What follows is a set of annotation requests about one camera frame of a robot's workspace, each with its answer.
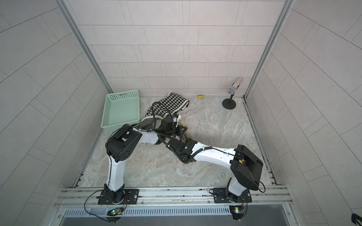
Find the black white houndstooth scarf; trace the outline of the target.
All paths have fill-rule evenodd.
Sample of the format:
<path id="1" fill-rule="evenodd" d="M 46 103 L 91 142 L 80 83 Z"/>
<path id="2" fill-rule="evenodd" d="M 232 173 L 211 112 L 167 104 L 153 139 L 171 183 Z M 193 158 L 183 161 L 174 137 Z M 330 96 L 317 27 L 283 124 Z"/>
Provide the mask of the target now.
<path id="1" fill-rule="evenodd" d="M 189 100 L 179 94 L 170 92 L 165 98 L 154 102 L 148 109 L 141 122 L 133 125 L 135 128 L 143 131 L 153 131 L 156 129 L 157 122 L 169 115 L 174 115 L 183 111 L 189 105 Z"/>

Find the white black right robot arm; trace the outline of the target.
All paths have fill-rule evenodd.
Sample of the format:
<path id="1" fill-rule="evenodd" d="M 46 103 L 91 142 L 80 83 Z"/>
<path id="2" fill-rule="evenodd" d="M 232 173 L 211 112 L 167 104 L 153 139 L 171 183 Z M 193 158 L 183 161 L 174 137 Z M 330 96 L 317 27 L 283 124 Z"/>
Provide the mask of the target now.
<path id="1" fill-rule="evenodd" d="M 171 150 L 183 164 L 208 162 L 230 169 L 233 177 L 229 179 L 224 194 L 212 190 L 214 196 L 238 202 L 246 190 L 259 191 L 262 184 L 263 162 L 246 146 L 235 149 L 207 146 L 192 139 L 183 141 L 182 137 L 159 133 L 159 140 Z"/>

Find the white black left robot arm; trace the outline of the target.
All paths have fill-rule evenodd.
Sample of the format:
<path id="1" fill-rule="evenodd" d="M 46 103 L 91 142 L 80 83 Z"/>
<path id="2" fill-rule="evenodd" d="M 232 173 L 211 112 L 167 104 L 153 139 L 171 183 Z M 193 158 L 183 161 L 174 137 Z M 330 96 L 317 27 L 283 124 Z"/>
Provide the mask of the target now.
<path id="1" fill-rule="evenodd" d="M 156 128 L 155 105 L 162 106 L 167 111 L 167 115 L 161 120 L 158 128 Z M 126 160 L 131 156 L 138 144 L 161 144 L 178 130 L 180 116 L 177 113 L 171 113 L 164 104 L 154 102 L 151 106 L 151 113 L 153 122 L 150 130 L 143 131 L 125 124 L 108 138 L 105 144 L 109 157 L 108 180 L 104 184 L 101 194 L 97 197 L 98 204 L 127 203 L 124 191 Z"/>

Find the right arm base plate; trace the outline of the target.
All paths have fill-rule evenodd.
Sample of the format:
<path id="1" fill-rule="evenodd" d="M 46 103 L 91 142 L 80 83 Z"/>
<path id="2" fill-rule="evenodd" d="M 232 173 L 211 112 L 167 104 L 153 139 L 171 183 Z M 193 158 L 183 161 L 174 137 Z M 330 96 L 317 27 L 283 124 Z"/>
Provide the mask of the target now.
<path id="1" fill-rule="evenodd" d="M 214 197 L 215 203 L 251 203 L 252 198 L 250 191 L 245 190 L 241 196 L 235 196 L 232 193 L 226 193 L 226 188 L 212 188 L 209 189 L 209 193 Z"/>

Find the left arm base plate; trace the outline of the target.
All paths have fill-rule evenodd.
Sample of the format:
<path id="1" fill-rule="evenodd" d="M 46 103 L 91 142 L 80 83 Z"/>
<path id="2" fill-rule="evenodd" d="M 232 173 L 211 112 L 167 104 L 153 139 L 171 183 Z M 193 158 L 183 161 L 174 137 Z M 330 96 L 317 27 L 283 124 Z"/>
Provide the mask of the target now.
<path id="1" fill-rule="evenodd" d="M 102 191 L 98 199 L 98 205 L 121 205 L 136 204 L 139 196 L 138 189 L 124 189 L 122 193 L 117 192 L 113 197 L 110 192 Z"/>

